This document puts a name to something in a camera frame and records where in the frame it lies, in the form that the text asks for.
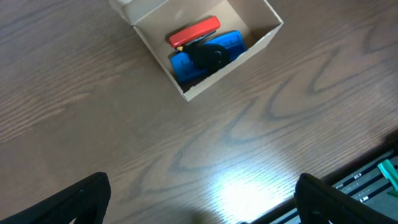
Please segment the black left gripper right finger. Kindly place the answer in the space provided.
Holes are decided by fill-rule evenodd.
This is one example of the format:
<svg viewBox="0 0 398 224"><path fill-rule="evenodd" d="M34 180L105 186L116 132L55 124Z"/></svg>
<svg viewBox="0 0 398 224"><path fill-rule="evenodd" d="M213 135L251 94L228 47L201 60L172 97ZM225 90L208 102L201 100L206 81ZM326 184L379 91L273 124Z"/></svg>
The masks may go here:
<svg viewBox="0 0 398 224"><path fill-rule="evenodd" d="M308 173L300 175L294 198L302 224L397 224Z"/></svg>

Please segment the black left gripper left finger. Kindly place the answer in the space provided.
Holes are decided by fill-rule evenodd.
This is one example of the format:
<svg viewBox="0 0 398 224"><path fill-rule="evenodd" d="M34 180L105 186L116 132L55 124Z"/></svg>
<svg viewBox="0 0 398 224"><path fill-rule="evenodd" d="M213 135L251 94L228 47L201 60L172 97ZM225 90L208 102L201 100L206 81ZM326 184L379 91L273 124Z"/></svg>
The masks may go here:
<svg viewBox="0 0 398 224"><path fill-rule="evenodd" d="M111 198L106 173L96 172L1 223L102 224Z"/></svg>

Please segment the blue plastic eraser holder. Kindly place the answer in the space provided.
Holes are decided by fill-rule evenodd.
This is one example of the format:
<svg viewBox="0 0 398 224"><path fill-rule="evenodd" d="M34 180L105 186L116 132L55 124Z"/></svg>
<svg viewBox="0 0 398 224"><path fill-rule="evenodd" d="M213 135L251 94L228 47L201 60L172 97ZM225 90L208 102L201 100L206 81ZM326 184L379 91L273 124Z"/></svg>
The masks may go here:
<svg viewBox="0 0 398 224"><path fill-rule="evenodd" d="M238 30L234 30L211 39L206 42L194 42L193 44L218 44L226 48L230 55L230 62L237 59L238 56L247 51L243 37ZM172 68L179 83L188 83L212 73L208 70L202 70L194 66L189 56L183 52L176 53L170 58Z"/></svg>

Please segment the black correction tape dispenser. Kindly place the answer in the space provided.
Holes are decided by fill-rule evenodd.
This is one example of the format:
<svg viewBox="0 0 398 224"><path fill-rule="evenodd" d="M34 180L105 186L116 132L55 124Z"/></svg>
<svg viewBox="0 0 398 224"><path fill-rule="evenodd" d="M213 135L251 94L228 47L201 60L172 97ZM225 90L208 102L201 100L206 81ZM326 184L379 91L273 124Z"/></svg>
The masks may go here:
<svg viewBox="0 0 398 224"><path fill-rule="evenodd" d="M183 45L177 47L177 50L187 54L194 66L211 73L217 72L230 62L228 50L218 44Z"/></svg>

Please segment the brown cardboard box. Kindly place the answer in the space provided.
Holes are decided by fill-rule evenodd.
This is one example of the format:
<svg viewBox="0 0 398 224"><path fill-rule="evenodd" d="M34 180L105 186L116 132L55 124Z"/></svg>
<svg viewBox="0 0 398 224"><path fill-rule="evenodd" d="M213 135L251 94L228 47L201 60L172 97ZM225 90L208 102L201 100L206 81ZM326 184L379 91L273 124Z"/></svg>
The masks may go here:
<svg viewBox="0 0 398 224"><path fill-rule="evenodd" d="M266 0L112 0L110 5L133 26L187 101L266 48L284 24ZM174 50L168 38L210 16L216 16L221 22L217 35L238 30L248 49L209 77L186 85L179 84L169 60Z"/></svg>

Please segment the orange stapler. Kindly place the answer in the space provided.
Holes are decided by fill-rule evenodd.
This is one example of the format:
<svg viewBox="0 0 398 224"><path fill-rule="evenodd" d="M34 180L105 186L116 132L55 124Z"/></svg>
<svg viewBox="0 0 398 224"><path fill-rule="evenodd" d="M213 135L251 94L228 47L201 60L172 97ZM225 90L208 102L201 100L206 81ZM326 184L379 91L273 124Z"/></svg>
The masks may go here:
<svg viewBox="0 0 398 224"><path fill-rule="evenodd" d="M221 22L216 16L211 16L201 22L184 28L169 37L169 44L173 48L183 46L193 40L203 37L207 34L215 32L221 27Z"/></svg>

